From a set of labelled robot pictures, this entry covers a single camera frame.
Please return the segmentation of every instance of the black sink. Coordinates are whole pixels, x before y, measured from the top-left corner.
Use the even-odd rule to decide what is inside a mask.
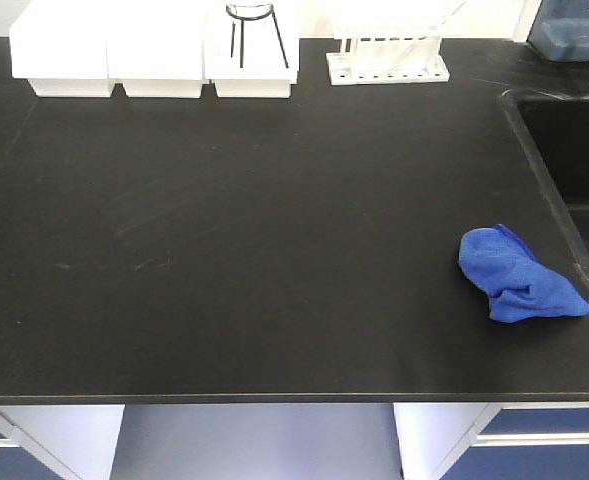
[[[589,283],[589,97],[510,91],[503,100]]]

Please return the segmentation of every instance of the blue cloth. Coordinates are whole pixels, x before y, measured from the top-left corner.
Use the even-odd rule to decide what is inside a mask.
[[[541,265],[505,225],[463,235],[458,263],[465,276],[487,293],[493,320],[512,323],[589,313],[589,303],[569,280]]]

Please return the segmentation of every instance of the black countertop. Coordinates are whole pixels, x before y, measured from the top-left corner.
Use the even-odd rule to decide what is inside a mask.
[[[589,299],[499,102],[589,65],[449,40],[440,84],[36,99],[0,40],[0,404],[589,400],[589,316],[489,320],[495,223]]]

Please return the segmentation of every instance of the white plastic bin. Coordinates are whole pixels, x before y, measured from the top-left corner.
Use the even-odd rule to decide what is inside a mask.
[[[41,97],[109,97],[105,7],[98,0],[32,0],[10,27],[12,75]]]
[[[273,18],[268,16],[245,22],[242,67],[240,21],[227,13],[226,2],[216,1],[210,6],[205,34],[205,76],[214,82],[219,97],[290,96],[290,86],[296,83],[299,68],[299,2],[272,3],[286,58],[283,58]]]
[[[200,97],[205,7],[180,0],[112,2],[109,76],[130,97]]]

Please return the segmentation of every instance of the cabinet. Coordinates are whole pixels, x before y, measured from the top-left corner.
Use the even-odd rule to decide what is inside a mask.
[[[405,480],[589,478],[589,403],[394,409]]]
[[[0,407],[0,480],[108,480],[123,406]]]

